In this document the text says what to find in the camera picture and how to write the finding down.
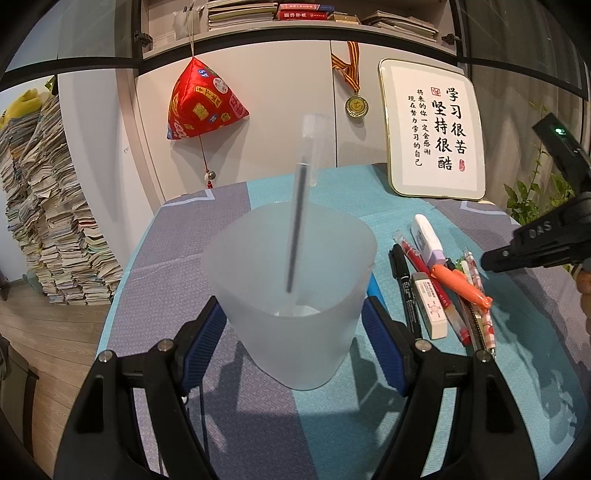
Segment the pen cap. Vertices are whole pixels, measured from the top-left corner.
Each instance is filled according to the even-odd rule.
[[[411,233],[429,270],[435,265],[445,265],[446,258],[443,254],[443,247],[427,217],[415,215]]]
[[[406,263],[406,257],[402,247],[395,244],[390,250],[388,255],[390,257],[390,266],[392,267],[392,273],[396,279],[401,277],[409,277],[408,265]]]

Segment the eraser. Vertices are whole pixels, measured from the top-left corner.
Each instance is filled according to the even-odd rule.
[[[447,317],[437,293],[435,293],[431,279],[426,273],[414,273],[413,286],[429,337],[431,340],[445,338],[447,336]]]

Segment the orange pen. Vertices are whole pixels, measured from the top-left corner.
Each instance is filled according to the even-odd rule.
[[[485,313],[491,308],[492,298],[486,297],[478,288],[470,285],[464,272],[460,270],[451,271],[443,265],[435,265],[431,270],[431,276],[456,292],[460,297],[479,306]]]

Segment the book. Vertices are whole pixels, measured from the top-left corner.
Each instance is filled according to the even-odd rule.
[[[385,22],[377,22],[377,23],[374,23],[371,26],[372,27],[377,27],[377,28],[383,28],[385,30],[390,30],[390,31],[393,31],[393,32],[396,32],[396,33],[403,33],[403,34],[406,34],[406,35],[410,35],[412,37],[421,38],[422,40],[428,40],[428,41],[432,41],[432,42],[435,42],[435,43],[437,42],[437,40],[435,38],[433,38],[433,37],[426,37],[424,35],[420,35],[420,34],[417,34],[415,32],[412,32],[410,30],[407,30],[406,28],[397,27],[396,25],[390,25],[390,24],[387,24]]]
[[[294,12],[289,10],[280,10],[277,13],[278,20],[328,20],[326,12]]]
[[[209,30],[217,30],[218,28],[232,27],[234,25],[243,25],[254,22],[273,21],[273,13],[262,13],[243,15],[241,17],[226,18],[225,20],[210,20]]]
[[[247,8],[242,8],[240,10],[231,10],[228,12],[220,12],[220,13],[214,13],[212,14],[210,12],[209,14],[209,21],[217,21],[217,20],[226,20],[228,18],[235,18],[235,17],[245,17],[245,16],[250,16],[250,15],[254,15],[254,14],[275,14],[277,12],[277,7],[275,6],[270,6],[270,7],[247,7]]]
[[[245,8],[262,8],[262,7],[275,7],[277,9],[276,2],[268,2],[263,4],[240,4],[240,5],[230,5],[226,7],[212,7],[209,8],[208,13],[211,16],[212,14],[218,14],[222,12],[232,12],[234,10],[242,10]]]
[[[341,13],[337,13],[337,12],[330,15],[329,20],[334,20],[335,22],[340,22],[340,23],[354,23],[354,24],[358,24],[358,25],[361,23],[359,21],[359,18],[357,17],[357,15],[341,14]]]
[[[364,25],[375,25],[376,23],[384,23],[412,31],[424,38],[434,38],[439,33],[439,30],[429,22],[419,20],[414,17],[401,17],[400,15],[382,12],[378,10],[370,16],[361,21]]]
[[[207,2],[208,10],[216,7],[229,7],[231,5],[257,4],[260,0],[210,0]]]
[[[326,12],[331,14],[335,11],[332,5],[320,5],[320,4],[281,4],[279,5],[279,11],[293,10],[293,11],[314,11],[314,12]]]

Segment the stack of paper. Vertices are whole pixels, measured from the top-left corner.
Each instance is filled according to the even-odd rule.
[[[432,42],[437,41],[439,30],[432,23],[415,17],[401,17],[400,15],[378,10],[362,20],[364,25],[383,28],[412,37],[422,38]]]
[[[123,271],[78,182],[57,97],[0,132],[0,177],[8,229],[50,301],[110,303]]]
[[[210,0],[207,3],[209,30],[253,22],[272,21],[277,3],[259,0]]]

